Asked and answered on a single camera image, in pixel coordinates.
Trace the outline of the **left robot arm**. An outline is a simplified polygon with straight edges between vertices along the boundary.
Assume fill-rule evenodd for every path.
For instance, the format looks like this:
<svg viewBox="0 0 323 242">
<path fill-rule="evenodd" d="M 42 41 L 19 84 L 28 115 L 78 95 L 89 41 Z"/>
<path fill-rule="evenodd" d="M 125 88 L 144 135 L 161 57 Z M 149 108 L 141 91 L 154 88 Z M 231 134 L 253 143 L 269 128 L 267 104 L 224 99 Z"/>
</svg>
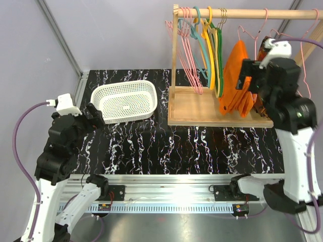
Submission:
<svg viewBox="0 0 323 242">
<path fill-rule="evenodd" d="M 71 105 L 67 113 L 57 110 L 52 114 L 48 140 L 38 157 L 34 178 L 22 165 L 17 152 L 17 132 L 23 118 L 45 102 L 36 104 L 18 119 L 12 137 L 14 158 L 32 184 L 35 197 L 24 233 L 17 241 L 69 241 L 75 225 L 86 209 L 96 200 L 109 196 L 109 180 L 97 174 L 90 175 L 81 192 L 58 214 L 60 199 L 76 164 L 85 135 L 102 128 L 102 113 L 90 103 L 81 112 Z"/>
</svg>

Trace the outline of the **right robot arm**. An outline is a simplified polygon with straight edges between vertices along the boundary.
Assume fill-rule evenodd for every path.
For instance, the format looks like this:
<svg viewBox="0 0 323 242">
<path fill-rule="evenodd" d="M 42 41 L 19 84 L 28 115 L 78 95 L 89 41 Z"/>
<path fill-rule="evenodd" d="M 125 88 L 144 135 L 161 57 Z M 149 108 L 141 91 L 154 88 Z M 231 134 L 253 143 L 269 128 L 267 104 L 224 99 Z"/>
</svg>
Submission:
<svg viewBox="0 0 323 242">
<path fill-rule="evenodd" d="M 273 210 L 297 214 L 307 206 L 322 206 L 322 193 L 317 184 L 313 138 L 318 130 L 316 108 L 312 100 L 299 96 L 301 69 L 290 58 L 277 57 L 266 67 L 259 61 L 244 59 L 237 89 L 247 77 L 249 91 L 261 98 L 268 118 L 273 121 L 282 148 L 285 177 L 273 182 L 250 174 L 231 179 L 229 194 L 235 200 L 253 195 L 266 201 Z"/>
</svg>

